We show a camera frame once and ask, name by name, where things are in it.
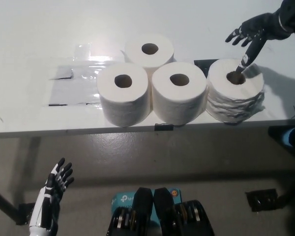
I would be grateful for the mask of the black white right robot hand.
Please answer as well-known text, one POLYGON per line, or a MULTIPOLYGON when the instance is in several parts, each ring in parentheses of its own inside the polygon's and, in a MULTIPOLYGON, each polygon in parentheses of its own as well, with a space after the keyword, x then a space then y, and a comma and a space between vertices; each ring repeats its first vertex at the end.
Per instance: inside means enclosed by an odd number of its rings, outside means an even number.
POLYGON ((243 22, 225 40, 227 43, 232 42, 232 45, 241 42, 242 47, 248 46, 236 72, 241 73, 250 66, 268 40, 284 40, 290 35, 280 25, 277 13, 261 14, 243 22))

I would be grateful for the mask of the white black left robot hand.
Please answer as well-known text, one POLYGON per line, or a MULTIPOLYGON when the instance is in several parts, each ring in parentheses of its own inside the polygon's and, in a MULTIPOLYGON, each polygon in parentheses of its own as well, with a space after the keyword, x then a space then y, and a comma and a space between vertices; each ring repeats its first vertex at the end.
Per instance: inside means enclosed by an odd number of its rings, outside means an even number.
POLYGON ((57 234, 60 202, 65 191, 74 181, 72 173, 72 163, 65 164, 64 158, 61 158, 49 173, 45 184, 39 191, 31 214, 29 222, 31 236, 55 236, 57 234))

